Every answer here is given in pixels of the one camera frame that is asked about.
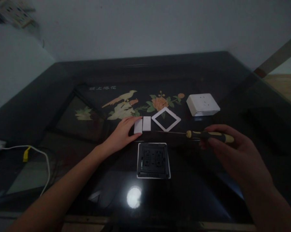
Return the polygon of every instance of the white square frame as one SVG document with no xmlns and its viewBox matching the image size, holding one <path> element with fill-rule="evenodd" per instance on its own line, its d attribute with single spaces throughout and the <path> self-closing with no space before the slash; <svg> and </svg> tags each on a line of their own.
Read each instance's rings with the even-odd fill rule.
<svg viewBox="0 0 291 232">
<path fill-rule="evenodd" d="M 163 112 L 167 112 L 167 113 L 169 113 L 172 117 L 174 117 L 175 118 L 175 122 L 174 123 L 172 123 L 171 124 L 171 126 L 169 126 L 167 129 L 166 128 L 164 128 L 157 120 L 156 120 L 156 118 L 158 117 L 158 116 L 160 116 Z M 167 107 L 164 107 L 163 109 L 161 109 L 160 111 L 158 111 L 155 115 L 153 115 L 152 116 L 152 120 L 163 130 L 163 131 L 170 131 L 176 124 L 178 124 L 180 121 L 181 121 L 181 119 L 178 117 L 178 116 L 176 116 L 176 114 L 175 113 L 173 113 L 171 110 L 169 110 Z"/>
</svg>

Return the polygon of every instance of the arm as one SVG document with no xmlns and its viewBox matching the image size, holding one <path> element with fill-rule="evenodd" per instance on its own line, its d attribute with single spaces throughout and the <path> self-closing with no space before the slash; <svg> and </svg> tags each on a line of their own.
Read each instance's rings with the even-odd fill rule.
<svg viewBox="0 0 291 232">
<path fill-rule="evenodd" d="M 141 135 L 138 133 L 128 136 L 130 128 L 140 118 L 142 117 L 124 118 L 104 143 L 95 147 L 90 154 L 37 199 L 8 228 L 8 231 L 45 231 L 61 220 L 99 164 Z"/>
<path fill-rule="evenodd" d="M 220 131 L 235 138 L 231 146 L 210 138 L 213 148 L 229 175 L 240 186 L 258 231 L 291 231 L 291 207 L 275 188 L 254 143 L 227 125 L 212 125 L 206 131 Z"/>
</svg>

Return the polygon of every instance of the white cable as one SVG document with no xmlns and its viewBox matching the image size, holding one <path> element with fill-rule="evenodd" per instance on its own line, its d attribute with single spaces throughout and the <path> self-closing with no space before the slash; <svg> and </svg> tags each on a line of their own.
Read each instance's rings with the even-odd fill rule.
<svg viewBox="0 0 291 232">
<path fill-rule="evenodd" d="M 48 181 L 46 182 L 45 187 L 44 187 L 44 189 L 42 190 L 42 192 L 41 192 L 41 194 L 40 194 L 40 196 L 42 196 L 42 194 L 44 193 L 46 187 L 48 186 L 48 184 L 49 184 L 49 182 L 50 182 L 51 172 L 50 172 L 49 157 L 48 157 L 48 155 L 47 155 L 45 152 L 40 151 L 40 150 L 38 150 L 37 148 L 35 148 L 35 147 L 33 147 L 33 146 L 30 146 L 30 145 L 14 146 L 14 147 L 9 147 L 9 148 L 4 148 L 4 147 L 3 147 L 3 148 L 1 148 L 1 149 L 2 149 L 2 150 L 10 150 L 10 149 L 13 149 L 13 148 L 19 148 L 19 147 L 30 147 L 30 148 L 34 149 L 35 151 L 40 152 L 41 154 L 44 154 L 44 156 L 45 156 L 45 158 L 46 158 L 46 164 L 47 164 L 47 166 L 48 166 Z"/>
</svg>

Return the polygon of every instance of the white wall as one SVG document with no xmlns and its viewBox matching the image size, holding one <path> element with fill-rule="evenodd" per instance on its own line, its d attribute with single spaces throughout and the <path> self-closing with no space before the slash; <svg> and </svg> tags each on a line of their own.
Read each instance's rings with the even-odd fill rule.
<svg viewBox="0 0 291 232">
<path fill-rule="evenodd" d="M 34 37 L 0 25 L 0 107 L 54 62 Z"/>
<path fill-rule="evenodd" d="M 291 0 L 32 0 L 58 61 L 230 51 L 257 68 L 291 39 Z"/>
<path fill-rule="evenodd" d="M 291 74 L 291 57 L 269 74 Z"/>
</svg>

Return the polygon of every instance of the bird painting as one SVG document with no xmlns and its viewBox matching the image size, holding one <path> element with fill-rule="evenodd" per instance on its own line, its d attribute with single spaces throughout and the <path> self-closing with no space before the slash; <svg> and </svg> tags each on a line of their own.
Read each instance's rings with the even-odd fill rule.
<svg viewBox="0 0 291 232">
<path fill-rule="evenodd" d="M 121 96 L 113 99 L 111 102 L 105 104 L 104 106 L 102 106 L 102 108 L 108 106 L 108 105 L 114 105 L 115 103 L 124 100 L 127 101 L 127 99 L 131 98 L 133 96 L 133 94 L 137 92 L 136 90 L 130 90 L 128 93 L 122 94 Z"/>
</svg>

